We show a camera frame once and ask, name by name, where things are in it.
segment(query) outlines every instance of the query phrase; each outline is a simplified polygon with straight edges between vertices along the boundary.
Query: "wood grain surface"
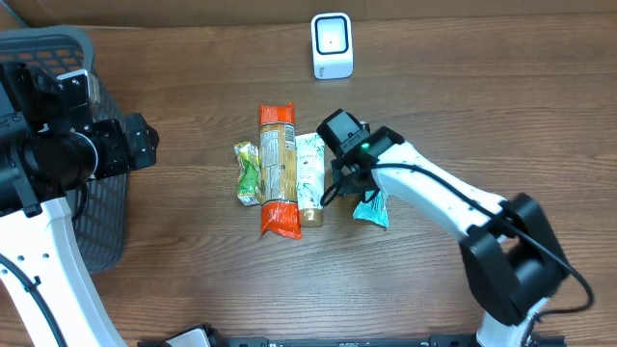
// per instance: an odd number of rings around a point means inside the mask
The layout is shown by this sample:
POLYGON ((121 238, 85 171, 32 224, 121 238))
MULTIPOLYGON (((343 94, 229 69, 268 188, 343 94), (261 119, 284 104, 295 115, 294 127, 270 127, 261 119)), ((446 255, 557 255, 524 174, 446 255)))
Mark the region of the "wood grain surface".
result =
MULTIPOLYGON (((257 142, 260 101, 293 101, 298 134, 343 108, 470 184, 536 198, 598 297, 537 331, 617 345, 617 15, 359 22, 354 75, 321 82, 304 24, 89 34, 116 101, 161 136, 158 165, 131 176, 123 260, 94 276, 130 345, 201 322, 271 338, 477 329, 458 246, 400 200, 388 230, 346 199, 301 241, 259 238, 233 145, 257 142)), ((550 307, 584 300, 568 279, 550 307)), ((0 341, 30 344, 4 289, 0 341)))
POLYGON ((20 27, 17 20, 0 4, 0 30, 18 29, 20 27))
POLYGON ((611 0, 3 0, 31 26, 170 28, 308 23, 317 13, 353 20, 612 13, 611 0))

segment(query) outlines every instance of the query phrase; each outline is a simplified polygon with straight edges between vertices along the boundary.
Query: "black mesh basket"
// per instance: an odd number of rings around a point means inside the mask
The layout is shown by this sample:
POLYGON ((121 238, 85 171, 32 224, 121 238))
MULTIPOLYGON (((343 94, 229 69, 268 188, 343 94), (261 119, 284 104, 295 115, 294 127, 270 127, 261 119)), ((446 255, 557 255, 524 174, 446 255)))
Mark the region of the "black mesh basket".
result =
MULTIPOLYGON (((86 69, 99 83, 100 105, 94 120, 117 119, 124 130, 124 116, 96 74, 93 45, 84 32, 67 26, 0 32, 0 63, 15 61, 42 67, 52 77, 86 69)), ((121 259, 127 184, 128 174, 88 183, 88 207, 74 229, 90 273, 112 268, 121 259)), ((74 212, 79 193, 68 192, 67 200, 74 212)))

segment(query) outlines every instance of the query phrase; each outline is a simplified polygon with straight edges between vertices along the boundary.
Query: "green snack wrapper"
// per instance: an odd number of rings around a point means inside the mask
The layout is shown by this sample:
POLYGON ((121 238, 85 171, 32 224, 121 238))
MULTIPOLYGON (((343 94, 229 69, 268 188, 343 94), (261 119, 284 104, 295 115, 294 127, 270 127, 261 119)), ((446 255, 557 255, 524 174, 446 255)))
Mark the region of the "green snack wrapper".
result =
POLYGON ((250 142, 244 142, 235 145, 233 150, 240 165, 237 197, 247 206, 261 204, 259 149, 250 142))

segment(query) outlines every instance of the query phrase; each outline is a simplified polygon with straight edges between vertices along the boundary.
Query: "snack package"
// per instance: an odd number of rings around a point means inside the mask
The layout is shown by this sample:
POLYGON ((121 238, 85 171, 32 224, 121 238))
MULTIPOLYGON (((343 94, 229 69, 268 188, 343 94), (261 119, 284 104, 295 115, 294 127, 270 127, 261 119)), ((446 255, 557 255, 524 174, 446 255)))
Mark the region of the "snack package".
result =
POLYGON ((296 130, 293 103, 259 105, 261 235, 268 230, 301 239, 296 191, 296 130))
POLYGON ((259 152, 257 146, 250 142, 237 144, 233 147, 235 156, 240 165, 240 176, 238 176, 237 197, 245 205, 255 205, 261 203, 261 190, 259 189, 259 152))
MULTIPOLYGON (((364 199, 369 200, 373 196, 374 191, 364 193, 364 199)), ((380 191, 375 199, 369 203, 360 201, 358 207, 354 211, 354 219, 361 219, 381 227, 389 227, 388 211, 386 203, 388 202, 388 193, 380 191)))
POLYGON ((317 133, 296 136, 298 162, 298 207, 302 227, 324 224, 324 153, 326 144, 317 133))

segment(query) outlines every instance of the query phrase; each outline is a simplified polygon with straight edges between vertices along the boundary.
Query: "black cable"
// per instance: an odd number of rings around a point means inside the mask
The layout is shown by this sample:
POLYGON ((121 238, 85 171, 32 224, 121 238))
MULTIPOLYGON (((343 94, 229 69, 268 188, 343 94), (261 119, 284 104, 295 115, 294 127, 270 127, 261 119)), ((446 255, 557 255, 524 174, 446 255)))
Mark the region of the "black cable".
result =
POLYGON ((540 243, 538 243, 536 240, 534 240, 531 236, 527 235, 523 231, 519 230, 517 227, 514 227, 511 224, 509 224, 506 221, 504 221, 503 219, 499 218, 496 214, 494 214, 493 212, 491 212, 488 209, 484 208, 477 201, 475 201, 475 200, 471 199, 470 197, 466 196, 465 194, 463 194, 461 191, 459 191, 454 186, 452 186, 450 183, 448 183, 445 179, 439 177, 437 174, 432 173, 429 170, 421 168, 418 165, 410 165, 410 164, 402 164, 402 163, 375 164, 375 165, 373 165, 372 167, 370 167, 368 169, 358 170, 358 171, 349 173, 349 174, 345 175, 344 177, 342 177, 341 179, 339 179, 337 182, 333 183, 333 185, 331 185, 324 192, 325 194, 321 198, 321 204, 323 206, 327 206, 328 204, 330 204, 330 202, 332 202, 332 200, 336 197, 336 194, 341 189, 343 184, 345 182, 347 182, 348 180, 350 180, 350 179, 352 179, 354 177, 357 177, 357 176, 361 176, 363 174, 370 174, 371 171, 373 171, 375 169, 407 169, 407 170, 411 170, 413 172, 418 172, 418 173, 421 173, 421 174, 424 174, 426 176, 431 177, 433 180, 435 180, 436 182, 440 183, 445 189, 450 191, 452 194, 457 196, 459 199, 461 199, 462 201, 464 201, 467 204, 469 204, 469 206, 471 206, 471 207, 477 209, 478 211, 482 212, 487 217, 489 217, 492 221, 494 221, 495 223, 499 224, 501 227, 507 228, 508 230, 513 232, 515 235, 519 236, 519 238, 521 238, 522 240, 524 240, 525 242, 527 242, 528 244, 533 246, 537 251, 539 251, 539 252, 541 252, 543 254, 546 254, 547 256, 551 257, 567 273, 572 275, 572 277, 574 277, 580 283, 580 285, 582 285, 583 289, 585 290, 585 293, 587 294, 587 303, 585 303, 584 305, 581 305, 579 307, 561 308, 561 309, 549 309, 549 310, 546 310, 546 311, 539 312, 539 313, 537 313, 533 317, 532 322, 531 322, 531 328, 533 328, 533 325, 535 324, 535 322, 540 322, 541 318, 544 317, 544 316, 548 316, 550 314, 578 313, 578 312, 585 311, 586 309, 588 309, 592 305, 594 305, 595 295, 594 295, 593 289, 591 288, 591 285, 589 285, 589 282, 587 282, 585 277, 583 275, 581 275, 580 272, 577 271, 574 267, 572 267, 570 264, 568 264, 567 261, 565 261, 564 259, 559 257, 557 254, 554 254, 550 250, 547 250, 546 247, 542 246, 540 243), (335 190, 333 195, 329 199, 326 200, 326 197, 333 190, 335 190))
POLYGON ((373 201, 375 198, 377 198, 377 195, 378 195, 378 194, 379 194, 379 189, 375 189, 375 191, 374 191, 374 192, 373 192, 373 194, 370 196, 370 198, 368 198, 368 200, 367 200, 367 199, 365 199, 364 194, 362 194, 361 201, 362 201, 362 202, 364 202, 364 203, 369 203, 369 202, 373 201))
POLYGON ((77 211, 75 211, 75 214, 70 218, 73 223, 75 223, 84 214, 86 207, 88 207, 89 191, 86 183, 82 184, 79 196, 80 199, 79 205, 77 206, 77 211))
POLYGON ((35 303, 37 303, 37 306, 39 306, 40 312, 42 313, 42 316, 45 317, 51 333, 56 338, 56 343, 58 343, 58 346, 67 347, 67 342, 65 341, 65 337, 62 335, 62 331, 58 326, 58 322, 56 322, 56 318, 54 317, 53 313, 51 313, 51 309, 49 309, 49 306, 47 305, 44 298, 37 289, 37 285, 40 284, 40 281, 37 281, 37 283, 32 283, 32 281, 28 278, 26 274, 23 273, 23 271, 21 271, 21 269, 19 269, 12 261, 10 261, 8 258, 1 254, 0 264, 4 265, 7 270, 11 271, 13 275, 15 275, 15 277, 21 282, 21 284, 23 284, 24 289, 29 292, 30 295, 32 295, 32 299, 34 299, 35 303))

